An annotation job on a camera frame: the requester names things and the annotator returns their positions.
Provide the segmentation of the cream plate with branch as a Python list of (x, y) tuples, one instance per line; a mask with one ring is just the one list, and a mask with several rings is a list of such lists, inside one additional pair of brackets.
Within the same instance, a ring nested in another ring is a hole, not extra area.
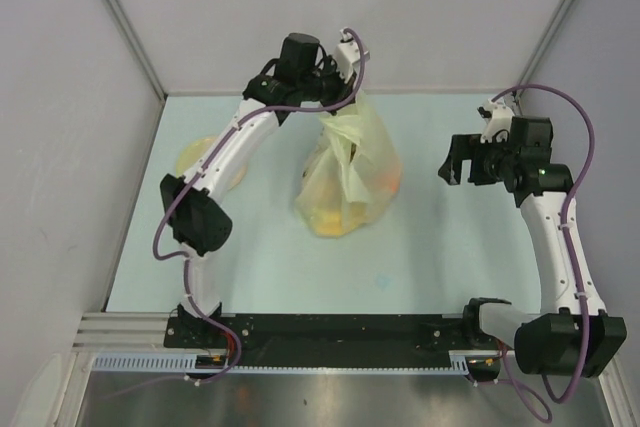
[[(209, 148), (216, 142), (216, 136), (206, 136), (195, 140), (186, 146), (179, 154), (175, 163), (174, 175), (176, 177), (182, 177), (185, 172), (204, 154)], [(228, 189), (234, 189), (245, 177), (248, 170), (248, 165), (243, 165), (236, 173), (235, 177), (231, 181)]]

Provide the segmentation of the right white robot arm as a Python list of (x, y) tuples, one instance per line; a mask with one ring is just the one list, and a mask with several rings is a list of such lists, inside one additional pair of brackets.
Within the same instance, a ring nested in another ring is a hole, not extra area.
[(553, 127), (547, 118), (512, 116), (482, 134), (456, 134), (438, 175), (449, 185), (504, 184), (528, 228), (538, 267), (537, 314), (501, 299), (473, 298), (465, 306), (463, 340), (484, 348), (494, 339), (515, 351), (525, 374), (599, 376), (626, 340), (620, 317), (611, 316), (588, 271), (576, 225), (569, 168), (551, 161)]

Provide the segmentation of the yellow fake banana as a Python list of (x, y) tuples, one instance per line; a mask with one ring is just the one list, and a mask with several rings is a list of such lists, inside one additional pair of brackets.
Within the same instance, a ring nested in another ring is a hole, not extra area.
[(311, 228), (316, 235), (327, 238), (342, 237), (351, 231), (350, 225), (345, 223), (342, 215), (337, 212), (314, 216), (311, 219)]

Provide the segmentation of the yellow-green plastic bag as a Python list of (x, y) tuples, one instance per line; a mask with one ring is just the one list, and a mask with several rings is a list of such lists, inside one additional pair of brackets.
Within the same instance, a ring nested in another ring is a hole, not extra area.
[(320, 122), (321, 133), (304, 164), (294, 206), (313, 233), (311, 219), (329, 212), (341, 214), (351, 233), (385, 213), (396, 195), (380, 191), (376, 179), (402, 162), (364, 92), (336, 114), (322, 114)]

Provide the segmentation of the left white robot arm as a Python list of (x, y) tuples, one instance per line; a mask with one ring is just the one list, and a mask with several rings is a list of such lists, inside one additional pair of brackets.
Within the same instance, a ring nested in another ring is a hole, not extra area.
[(171, 230), (184, 261), (184, 297), (180, 305), (191, 317), (186, 334), (197, 345), (214, 344), (221, 323), (214, 317), (222, 301), (213, 287), (208, 257), (229, 239), (233, 222), (221, 203), (232, 181), (260, 145), (292, 113), (330, 113), (354, 103), (364, 79), (368, 52), (351, 28), (340, 32), (333, 52), (318, 38), (290, 33), (277, 57), (251, 78), (229, 124), (184, 173), (160, 182), (164, 214), (152, 241), (159, 250), (164, 229)]

